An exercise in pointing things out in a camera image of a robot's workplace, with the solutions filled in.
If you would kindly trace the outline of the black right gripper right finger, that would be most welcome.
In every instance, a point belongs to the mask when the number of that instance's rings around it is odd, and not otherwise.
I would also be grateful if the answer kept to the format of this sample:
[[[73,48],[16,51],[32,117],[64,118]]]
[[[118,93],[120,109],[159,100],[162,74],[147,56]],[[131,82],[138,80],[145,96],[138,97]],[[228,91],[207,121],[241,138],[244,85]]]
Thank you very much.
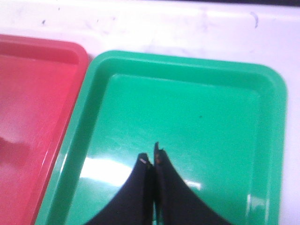
[[[184,182],[166,151],[154,144],[155,213],[158,225],[229,225]]]

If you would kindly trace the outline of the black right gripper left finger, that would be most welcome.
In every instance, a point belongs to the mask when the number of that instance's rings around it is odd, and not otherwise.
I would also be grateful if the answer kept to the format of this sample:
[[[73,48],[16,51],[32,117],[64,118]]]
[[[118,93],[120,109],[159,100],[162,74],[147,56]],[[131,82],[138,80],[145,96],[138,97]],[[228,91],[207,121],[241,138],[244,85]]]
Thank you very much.
[[[135,166],[115,197],[88,225],[151,225],[155,192],[155,171],[146,153]]]

